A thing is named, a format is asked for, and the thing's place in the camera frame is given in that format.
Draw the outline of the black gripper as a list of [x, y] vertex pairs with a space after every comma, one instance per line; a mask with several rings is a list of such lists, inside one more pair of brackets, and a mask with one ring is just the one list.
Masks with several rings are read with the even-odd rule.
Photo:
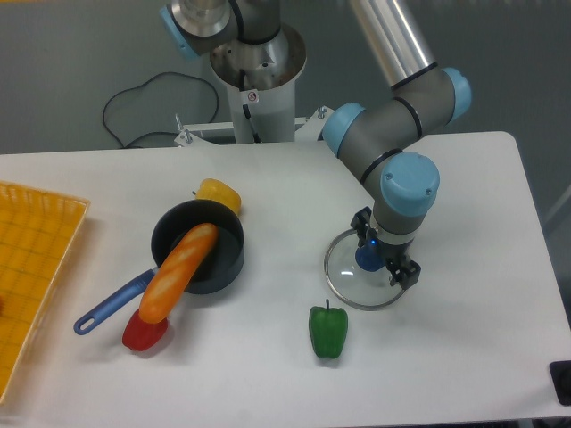
[[396, 234], [380, 226], [370, 207], [359, 210], [352, 218], [351, 228], [358, 236], [355, 260], [358, 264], [385, 264], [390, 272], [389, 285], [411, 287], [417, 283], [421, 266], [404, 254], [413, 233]]

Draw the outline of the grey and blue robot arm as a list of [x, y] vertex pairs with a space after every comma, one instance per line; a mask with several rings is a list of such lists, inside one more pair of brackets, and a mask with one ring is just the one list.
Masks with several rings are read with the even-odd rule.
[[[464, 114], [471, 88], [458, 70], [438, 65], [406, 4], [354, 1], [351, 7], [393, 96], [375, 111], [358, 103], [339, 107], [320, 134], [374, 201], [352, 220], [360, 267], [386, 268], [392, 283], [406, 289], [420, 275], [408, 248], [440, 180], [433, 162], [409, 147]], [[226, 85], [238, 143], [294, 138], [294, 83], [306, 51], [282, 22], [279, 2], [171, 1], [160, 15], [186, 58], [209, 57]]]

